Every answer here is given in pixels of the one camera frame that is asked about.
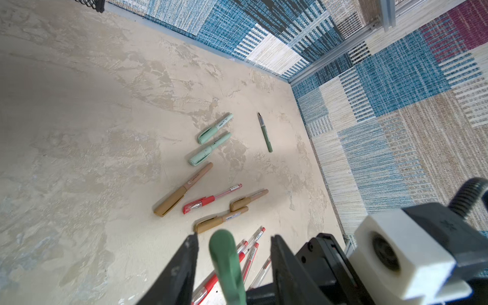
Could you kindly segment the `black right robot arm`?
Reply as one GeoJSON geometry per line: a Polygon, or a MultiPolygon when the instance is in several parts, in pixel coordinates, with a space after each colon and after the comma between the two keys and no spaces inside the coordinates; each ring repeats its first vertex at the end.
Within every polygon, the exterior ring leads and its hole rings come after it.
{"type": "Polygon", "coordinates": [[[466,218],[487,202],[487,180],[467,180],[437,202],[367,216],[346,255],[321,233],[293,254],[271,239],[273,281],[247,291],[249,304],[486,304],[487,238],[466,218]]]}

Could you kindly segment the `red gel pen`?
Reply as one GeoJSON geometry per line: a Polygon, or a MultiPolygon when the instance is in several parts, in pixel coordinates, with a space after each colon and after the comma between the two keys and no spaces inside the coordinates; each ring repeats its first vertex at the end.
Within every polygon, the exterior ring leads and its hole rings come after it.
{"type": "Polygon", "coordinates": [[[251,283],[249,290],[258,288],[261,286],[262,282],[264,281],[265,276],[267,275],[268,271],[271,268],[271,257],[268,257],[263,264],[262,268],[259,270],[257,276],[254,278],[253,282],[251,283]]]}
{"type": "Polygon", "coordinates": [[[223,191],[222,193],[212,195],[212,196],[206,196],[206,197],[200,198],[198,200],[195,200],[193,202],[187,203],[183,207],[182,212],[184,215],[186,215],[194,209],[204,207],[204,206],[218,200],[219,198],[222,198],[222,197],[224,197],[224,196],[226,196],[226,195],[228,195],[228,194],[230,194],[236,190],[239,190],[241,188],[242,188],[242,184],[237,184],[237,185],[230,187],[226,191],[223,191]]]}
{"type": "Polygon", "coordinates": [[[260,239],[265,231],[265,227],[261,226],[248,240],[244,240],[239,246],[237,246],[237,253],[246,254],[250,250],[251,246],[253,246],[260,239]]]}
{"type": "MultiPolygon", "coordinates": [[[[249,245],[248,241],[242,240],[236,248],[237,253],[239,255],[240,262],[242,262],[242,260],[245,257],[245,249],[248,245],[249,245]]],[[[191,303],[194,305],[200,304],[208,296],[208,294],[210,293],[210,291],[213,289],[213,287],[217,282],[218,282],[217,275],[213,271],[209,275],[209,277],[203,282],[201,287],[193,293],[191,303]]]]}

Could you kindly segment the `red gel pen left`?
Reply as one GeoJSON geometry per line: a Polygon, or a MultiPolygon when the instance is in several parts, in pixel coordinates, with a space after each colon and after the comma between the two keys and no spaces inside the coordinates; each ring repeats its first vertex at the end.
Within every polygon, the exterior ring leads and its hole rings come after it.
{"type": "MultiPolygon", "coordinates": [[[[242,262],[242,260],[245,257],[245,249],[248,245],[249,245],[248,241],[242,240],[236,248],[237,253],[239,255],[240,262],[242,262]]],[[[218,282],[217,275],[213,271],[209,275],[209,277],[203,282],[201,287],[193,293],[191,303],[194,305],[200,304],[208,296],[208,294],[210,293],[210,291],[213,289],[213,287],[217,282],[218,282]]]]}

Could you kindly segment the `brown marker middle left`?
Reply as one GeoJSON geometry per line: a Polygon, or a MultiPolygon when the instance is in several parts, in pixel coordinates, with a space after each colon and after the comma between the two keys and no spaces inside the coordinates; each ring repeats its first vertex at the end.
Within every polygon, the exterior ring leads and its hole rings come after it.
{"type": "Polygon", "coordinates": [[[229,221],[233,218],[241,216],[241,214],[244,214],[248,211],[249,211],[249,207],[242,207],[242,208],[239,208],[238,210],[236,210],[234,212],[227,213],[226,215],[215,216],[215,217],[212,217],[211,219],[207,219],[205,221],[199,222],[195,225],[194,232],[197,234],[204,233],[204,232],[206,232],[212,228],[220,226],[222,223],[224,223],[226,221],[229,221]]]}

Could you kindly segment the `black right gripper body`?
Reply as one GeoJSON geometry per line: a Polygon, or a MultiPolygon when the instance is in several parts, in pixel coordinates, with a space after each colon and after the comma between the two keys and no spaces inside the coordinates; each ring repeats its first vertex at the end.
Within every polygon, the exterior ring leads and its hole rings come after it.
{"type": "MultiPolygon", "coordinates": [[[[333,235],[320,233],[295,257],[324,295],[324,304],[374,304],[333,235]]],[[[248,304],[276,304],[273,282],[247,291],[248,304]]]]}

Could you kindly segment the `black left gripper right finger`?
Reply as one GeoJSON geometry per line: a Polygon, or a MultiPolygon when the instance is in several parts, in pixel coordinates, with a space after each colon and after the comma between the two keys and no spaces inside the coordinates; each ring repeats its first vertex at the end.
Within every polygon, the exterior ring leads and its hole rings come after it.
{"type": "Polygon", "coordinates": [[[280,235],[271,238],[276,304],[324,304],[324,295],[280,235]]]}

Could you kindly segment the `red gel pen right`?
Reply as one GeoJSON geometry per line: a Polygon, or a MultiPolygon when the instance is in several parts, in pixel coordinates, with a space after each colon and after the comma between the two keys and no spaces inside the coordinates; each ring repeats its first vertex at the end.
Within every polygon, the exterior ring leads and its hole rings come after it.
{"type": "Polygon", "coordinates": [[[253,246],[260,239],[265,231],[265,227],[261,226],[248,240],[244,240],[239,246],[237,246],[237,253],[246,254],[250,250],[251,246],[253,246]]]}

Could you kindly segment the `red gel pen diagonal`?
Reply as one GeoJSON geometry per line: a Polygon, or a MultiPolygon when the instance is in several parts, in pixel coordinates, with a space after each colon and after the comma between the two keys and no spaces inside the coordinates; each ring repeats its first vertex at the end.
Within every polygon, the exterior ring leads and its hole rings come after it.
{"type": "Polygon", "coordinates": [[[250,268],[252,267],[258,248],[259,248],[259,243],[256,242],[249,250],[247,259],[242,269],[243,283],[245,283],[248,278],[250,268]]]}

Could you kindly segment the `brown marker upper left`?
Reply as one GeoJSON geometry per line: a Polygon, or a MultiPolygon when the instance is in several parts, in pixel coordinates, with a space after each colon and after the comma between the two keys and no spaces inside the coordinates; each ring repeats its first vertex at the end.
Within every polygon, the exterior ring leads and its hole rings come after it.
{"type": "Polygon", "coordinates": [[[158,217],[164,217],[169,213],[185,196],[185,194],[206,175],[214,166],[213,163],[207,163],[199,172],[193,175],[180,188],[167,196],[161,203],[158,203],[153,213],[158,217]]]}

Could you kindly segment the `red gel pen bottom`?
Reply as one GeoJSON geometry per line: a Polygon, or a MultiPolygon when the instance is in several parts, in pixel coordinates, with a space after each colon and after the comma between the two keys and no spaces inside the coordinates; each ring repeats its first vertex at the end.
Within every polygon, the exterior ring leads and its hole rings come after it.
{"type": "Polygon", "coordinates": [[[262,268],[259,270],[257,276],[254,278],[253,282],[251,283],[249,290],[258,288],[261,286],[262,282],[264,281],[265,276],[267,275],[268,271],[271,268],[271,257],[268,257],[263,264],[262,268]]]}

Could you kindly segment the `brown marker middle right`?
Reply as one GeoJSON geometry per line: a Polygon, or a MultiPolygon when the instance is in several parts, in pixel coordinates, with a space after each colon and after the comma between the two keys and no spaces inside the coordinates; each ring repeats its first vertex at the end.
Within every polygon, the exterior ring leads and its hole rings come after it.
{"type": "Polygon", "coordinates": [[[240,208],[246,207],[251,202],[258,200],[259,198],[267,195],[268,193],[269,193],[268,189],[263,189],[250,196],[246,196],[244,198],[236,200],[230,204],[230,211],[235,212],[240,208]]]}

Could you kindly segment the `brown marker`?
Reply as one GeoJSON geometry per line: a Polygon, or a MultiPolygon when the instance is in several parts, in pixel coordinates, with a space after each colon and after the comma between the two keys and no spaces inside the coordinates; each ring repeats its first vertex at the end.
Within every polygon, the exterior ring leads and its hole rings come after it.
{"type": "Polygon", "coordinates": [[[258,200],[259,198],[267,195],[268,193],[269,193],[268,189],[263,189],[250,196],[246,196],[244,198],[236,200],[230,204],[230,211],[235,212],[240,208],[246,207],[251,202],[258,200]]]}
{"type": "Polygon", "coordinates": [[[195,225],[194,232],[197,234],[204,233],[204,232],[206,232],[212,228],[220,226],[222,223],[224,223],[226,221],[229,221],[233,218],[241,216],[241,214],[244,214],[248,211],[249,211],[249,207],[242,207],[242,208],[239,208],[238,210],[236,210],[234,212],[227,213],[226,215],[215,216],[215,217],[212,217],[211,219],[207,219],[205,221],[199,222],[195,225]]]}
{"type": "Polygon", "coordinates": [[[185,196],[185,194],[206,175],[214,166],[213,163],[207,163],[199,172],[193,175],[180,188],[167,196],[161,203],[158,203],[153,213],[158,217],[164,217],[169,213],[185,196]]]}

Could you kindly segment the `light green marker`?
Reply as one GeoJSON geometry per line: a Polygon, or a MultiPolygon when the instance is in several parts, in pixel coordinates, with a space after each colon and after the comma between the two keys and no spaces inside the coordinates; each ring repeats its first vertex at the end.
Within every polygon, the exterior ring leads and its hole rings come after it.
{"type": "Polygon", "coordinates": [[[194,156],[192,156],[189,160],[188,163],[192,166],[197,166],[201,164],[203,161],[205,161],[211,153],[216,150],[219,146],[223,145],[227,140],[231,138],[232,134],[230,132],[225,133],[222,137],[220,137],[218,140],[216,140],[213,144],[207,146],[194,156]]]}
{"type": "Polygon", "coordinates": [[[199,134],[197,141],[199,144],[205,144],[208,142],[225,124],[227,124],[233,118],[233,114],[229,113],[227,116],[222,118],[216,124],[208,127],[201,134],[199,134]]]}

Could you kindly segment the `red gel pen upper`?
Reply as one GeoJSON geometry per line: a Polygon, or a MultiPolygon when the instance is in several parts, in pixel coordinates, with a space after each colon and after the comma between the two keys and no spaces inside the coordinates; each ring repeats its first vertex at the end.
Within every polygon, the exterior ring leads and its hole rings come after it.
{"type": "Polygon", "coordinates": [[[187,203],[183,207],[182,212],[184,215],[186,215],[194,209],[204,207],[204,206],[218,200],[219,198],[222,198],[222,197],[224,197],[224,196],[226,196],[226,195],[228,195],[228,194],[230,194],[236,190],[239,190],[241,188],[242,188],[242,184],[237,184],[237,185],[230,187],[226,191],[223,191],[222,193],[212,195],[212,196],[206,196],[206,197],[200,198],[198,200],[195,200],[193,202],[187,203]]]}

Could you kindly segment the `dark green pen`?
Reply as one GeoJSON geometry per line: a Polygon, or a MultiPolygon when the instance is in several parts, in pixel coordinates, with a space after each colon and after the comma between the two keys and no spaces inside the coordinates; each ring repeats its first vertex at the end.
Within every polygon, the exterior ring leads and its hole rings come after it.
{"type": "Polygon", "coordinates": [[[209,252],[226,304],[246,304],[240,259],[233,235],[228,230],[216,231],[211,236],[209,252]]]}
{"type": "Polygon", "coordinates": [[[258,116],[258,120],[259,120],[259,124],[261,126],[263,136],[264,136],[265,143],[266,143],[267,148],[268,148],[268,152],[271,153],[271,152],[273,152],[273,148],[272,148],[272,144],[271,144],[270,139],[269,139],[268,131],[266,129],[266,125],[264,123],[263,117],[261,116],[260,113],[258,113],[257,116],[258,116]]]}

